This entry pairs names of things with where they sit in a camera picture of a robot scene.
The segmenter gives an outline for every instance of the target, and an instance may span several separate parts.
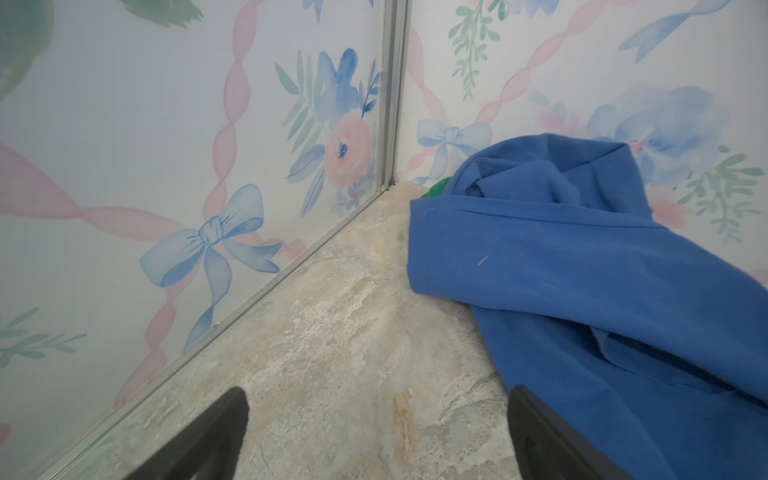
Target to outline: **wall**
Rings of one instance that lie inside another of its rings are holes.
[[[526,134],[628,142],[656,220],[768,283],[766,2],[421,0],[411,27],[399,179]]]
[[[373,192],[381,4],[3,2],[3,479]]]

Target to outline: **metal strip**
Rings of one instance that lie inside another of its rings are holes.
[[[381,188],[363,202],[360,208],[350,212],[333,227],[328,229],[320,238],[312,242],[296,259],[286,265],[260,290],[241,303],[232,313],[216,324],[190,350],[177,357],[171,364],[158,373],[152,380],[132,396],[126,403],[107,414],[94,428],[78,441],[74,442],[65,453],[55,459],[41,474],[38,480],[63,479],[69,467],[79,460],[123,418],[130,415],[149,395],[159,389],[179,369],[190,362],[202,349],[214,341],[230,325],[234,324],[243,314],[261,300],[272,288],[290,275],[304,260],[315,253],[325,242],[336,235],[345,225],[365,210],[384,190],[394,183],[395,152],[397,147],[397,127],[399,121],[400,92],[402,78],[405,72],[405,35],[406,22],[410,0],[386,0],[384,5],[384,29],[382,39],[382,90],[385,98],[379,109],[379,139],[376,158],[380,173]]]

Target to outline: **beige stone floor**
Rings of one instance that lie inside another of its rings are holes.
[[[123,478],[231,386],[238,480],[519,478],[469,308],[409,288],[422,192],[385,192],[58,478]]]

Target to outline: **blue garment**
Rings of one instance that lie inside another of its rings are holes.
[[[408,275],[637,480],[768,478],[768,292],[652,220],[626,144],[473,155],[411,202]]]

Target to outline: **blue bow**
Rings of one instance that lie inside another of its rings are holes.
[[[224,248],[250,268],[264,273],[277,273],[280,268],[270,262],[282,246],[251,247],[231,240],[232,237],[259,230],[264,223],[264,205],[256,185],[241,187],[232,195],[221,215],[208,220],[199,230],[185,228],[165,237],[139,260],[147,278],[157,286],[168,288],[179,283],[197,265],[201,257],[210,285],[210,308],[195,323],[187,337],[184,351],[210,330],[214,307],[224,298],[232,283],[230,264],[213,245]]]
[[[437,120],[421,120],[416,129],[416,138],[422,147],[440,148],[435,154],[432,169],[426,177],[418,177],[411,182],[423,185],[427,180],[438,180],[448,169],[448,146],[452,148],[453,169],[464,160],[491,144],[491,128],[487,124],[472,124],[467,128],[448,127]]]
[[[677,27],[681,26],[690,17],[696,15],[709,15],[717,12],[722,7],[728,5],[733,0],[700,0],[688,13],[678,13],[668,17],[660,18],[655,22],[643,27],[638,33],[629,37],[619,50],[629,50],[637,47],[637,54],[634,57],[634,63],[640,61],[648,55],[651,50],[656,48],[666,37],[670,35]]]

